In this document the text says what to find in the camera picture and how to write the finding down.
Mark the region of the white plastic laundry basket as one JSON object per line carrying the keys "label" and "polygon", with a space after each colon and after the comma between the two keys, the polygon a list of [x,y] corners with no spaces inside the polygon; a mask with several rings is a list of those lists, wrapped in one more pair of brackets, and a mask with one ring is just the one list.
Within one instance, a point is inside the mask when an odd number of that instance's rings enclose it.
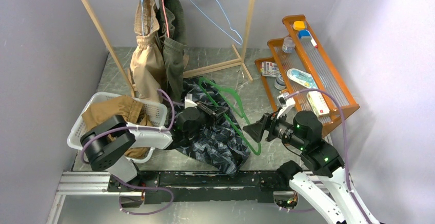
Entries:
{"label": "white plastic laundry basket", "polygon": [[[82,114],[90,107],[93,103],[100,103],[120,96],[119,94],[108,93],[108,92],[96,92],[90,100],[87,102],[83,108],[81,114],[78,116],[76,122],[74,123],[70,134],[67,138],[67,144],[69,147],[81,150],[83,147],[80,142],[80,138],[87,132],[86,124],[83,121]],[[167,118],[167,107],[163,104],[156,103],[149,100],[133,98],[136,101],[142,102],[144,104],[145,113],[148,115],[150,122],[155,127],[162,127],[165,124]]]}

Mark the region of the brown shorts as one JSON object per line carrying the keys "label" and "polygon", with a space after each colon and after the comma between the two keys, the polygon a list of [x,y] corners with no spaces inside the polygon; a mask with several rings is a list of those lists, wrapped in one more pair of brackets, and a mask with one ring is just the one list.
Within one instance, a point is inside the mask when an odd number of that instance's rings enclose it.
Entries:
{"label": "brown shorts", "polygon": [[153,126],[145,111],[145,105],[126,95],[91,104],[82,114],[82,119],[90,131],[114,115],[120,115],[126,122],[133,124]]}

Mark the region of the light blue wire hanger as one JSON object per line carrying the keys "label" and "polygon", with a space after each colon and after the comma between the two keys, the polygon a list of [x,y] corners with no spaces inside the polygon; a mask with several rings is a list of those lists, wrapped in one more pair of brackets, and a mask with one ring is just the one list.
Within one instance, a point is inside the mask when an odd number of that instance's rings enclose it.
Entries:
{"label": "light blue wire hanger", "polygon": [[244,42],[220,0],[187,0],[207,21],[237,45]]}

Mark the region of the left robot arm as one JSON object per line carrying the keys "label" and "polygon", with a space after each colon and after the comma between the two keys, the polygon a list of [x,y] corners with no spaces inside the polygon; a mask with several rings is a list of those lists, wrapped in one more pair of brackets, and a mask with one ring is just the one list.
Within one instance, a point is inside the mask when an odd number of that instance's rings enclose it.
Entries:
{"label": "left robot arm", "polygon": [[81,157],[93,171],[107,171],[120,179],[127,190],[135,191],[140,188],[142,177],[135,163],[125,156],[127,150],[189,146],[203,129],[216,124],[228,111],[228,107],[197,101],[178,113],[171,129],[140,126],[114,115],[80,138]]}

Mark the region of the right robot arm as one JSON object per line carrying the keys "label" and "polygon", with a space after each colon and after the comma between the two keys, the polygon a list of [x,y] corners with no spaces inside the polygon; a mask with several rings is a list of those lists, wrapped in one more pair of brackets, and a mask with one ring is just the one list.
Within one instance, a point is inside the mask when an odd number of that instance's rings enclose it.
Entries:
{"label": "right robot arm", "polygon": [[277,169],[277,184],[282,190],[293,189],[302,195],[328,223],[379,223],[350,182],[339,152],[322,138],[322,128],[312,111],[300,111],[292,123],[279,118],[277,112],[265,113],[243,130],[256,142],[268,132],[266,141],[278,138],[284,145],[300,151],[303,164],[329,193],[319,188],[292,160]]}

